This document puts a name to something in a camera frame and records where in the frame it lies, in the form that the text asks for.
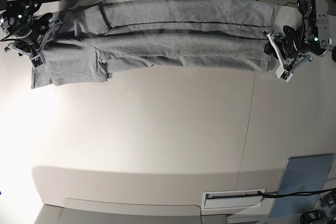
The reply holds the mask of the blue-grey board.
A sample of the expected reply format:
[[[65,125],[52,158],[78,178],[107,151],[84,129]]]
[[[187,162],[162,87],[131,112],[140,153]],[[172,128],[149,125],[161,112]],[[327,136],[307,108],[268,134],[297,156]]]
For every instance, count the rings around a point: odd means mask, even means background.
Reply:
[[[322,190],[329,174],[334,154],[299,156],[288,159],[277,190],[279,195],[300,191]],[[290,196],[274,201],[269,218],[280,218],[301,214],[312,209],[317,196]]]

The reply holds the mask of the grey T-shirt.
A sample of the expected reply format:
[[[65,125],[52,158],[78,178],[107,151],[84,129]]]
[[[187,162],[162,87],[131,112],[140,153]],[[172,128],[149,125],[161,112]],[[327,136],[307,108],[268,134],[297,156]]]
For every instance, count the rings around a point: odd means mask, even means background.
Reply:
[[[155,65],[266,72],[262,31],[272,4],[247,0],[148,0],[81,6],[61,16],[32,88],[106,82]]]

